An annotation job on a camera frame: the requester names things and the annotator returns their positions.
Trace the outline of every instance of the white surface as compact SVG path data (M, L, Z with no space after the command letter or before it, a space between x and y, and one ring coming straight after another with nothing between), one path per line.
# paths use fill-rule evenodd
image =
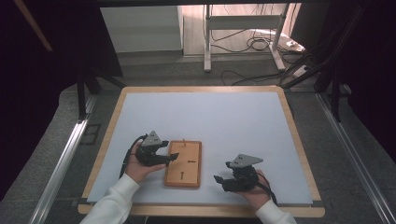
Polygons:
M119 52L181 50L181 7L102 7Z
M309 204L311 195L289 126L275 92L130 93L127 95L100 173L88 202L97 202L119 178L127 149L140 135L155 131L162 140L202 141L199 189L163 184L164 171L150 174L134 203L246 203L224 192L213 175L230 177L225 165L239 153L263 158L279 203ZM157 151L166 154L167 148Z

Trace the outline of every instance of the metal bar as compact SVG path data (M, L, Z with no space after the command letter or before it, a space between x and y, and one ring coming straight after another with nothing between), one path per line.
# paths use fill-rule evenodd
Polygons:
M210 5L206 5L205 16L205 55L204 55L204 70L210 72L212 70L212 62L210 55Z
M288 13L289 5L290 4L287 3L283 8L282 14L280 14L279 22L277 23L276 34L274 36L274 43L272 46L272 50L276 50L277 44L279 43L280 34L282 33L283 25L285 24L286 14Z
M340 140L346 155L349 158L355 172L357 173L361 183L366 190L368 196L372 200L375 210L381 217L383 223L396 223L395 216L392 214L392 210L389 207L387 200L381 192L379 186L375 183L367 168L365 167L358 150L354 147L353 143L349 139L347 132L344 130L341 122L332 116L331 106L324 93L317 93L317 97L320 105L322 106L330 124L332 125L338 139Z
M90 114L92 112L92 108L96 102L97 96L90 96L87 102L87 117L78 122L70 135L69 140L64 148L64 152L61 155L61 158L56 165L49 182L44 189L43 194L41 195L40 201L33 212L29 223L44 223L47 218L47 215L52 207L52 203L55 200L55 197L58 193L62 182L64 181L64 176L67 172L67 169L70 165L71 160L73 159L73 155L78 146L78 142L81 136L84 133L85 127L90 118Z
M278 23L279 15L211 16L210 30L275 29Z

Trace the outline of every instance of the human hand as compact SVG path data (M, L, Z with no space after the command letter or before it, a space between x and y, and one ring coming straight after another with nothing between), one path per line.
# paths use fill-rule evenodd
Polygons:
M154 166L144 166L142 165L134 155L140 146L140 142L136 143L131 150L131 155L129 156L128 164L125 168L125 174L131 177L136 183L142 182L146 176L154 171L159 171L166 167L165 164L159 164Z
M259 174L259 182L265 187L269 188L268 182L264 179L264 173L261 170L256 170L256 172ZM268 195L266 191L257 186L250 191L241 191L235 193L244 197L256 211L271 200L271 196Z

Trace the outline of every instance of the white shirt sleeve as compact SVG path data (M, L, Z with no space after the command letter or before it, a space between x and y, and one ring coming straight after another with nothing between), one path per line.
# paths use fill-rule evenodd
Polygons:
M131 177L124 174L80 223L124 223L132 207L132 197L139 187Z
M264 224L296 224L294 217L290 213L282 212L272 200L265 203L256 212L256 216Z

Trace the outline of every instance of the gray floor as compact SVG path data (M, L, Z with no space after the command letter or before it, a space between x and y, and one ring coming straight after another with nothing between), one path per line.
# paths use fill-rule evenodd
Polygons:
M235 71L244 77L276 72L268 55L215 57L211 73L204 72L201 58L179 56L153 59L151 56L120 56L124 78L129 86L222 86L221 74ZM232 73L223 74L227 85L240 80ZM326 207L323 218L297 218L298 223L382 223L347 154L325 116L318 97L312 92L315 79L308 79L286 91L294 120L302 139L319 193ZM247 81L244 85L276 84L278 79ZM90 174L95 154L101 144L120 90L101 80L104 90L99 95L90 119L90 127L99 126L97 138L82 138L64 182L49 211L46 223L79 223L83 218L75 202L80 198ZM350 139L364 164L385 195L391 208L396 208L396 165L353 114L347 98L341 100L340 115ZM53 169L78 119L77 90L71 87L60 97L60 106L5 199L0 203L2 223L27 223L46 187ZM141 217L132 217L142 223Z

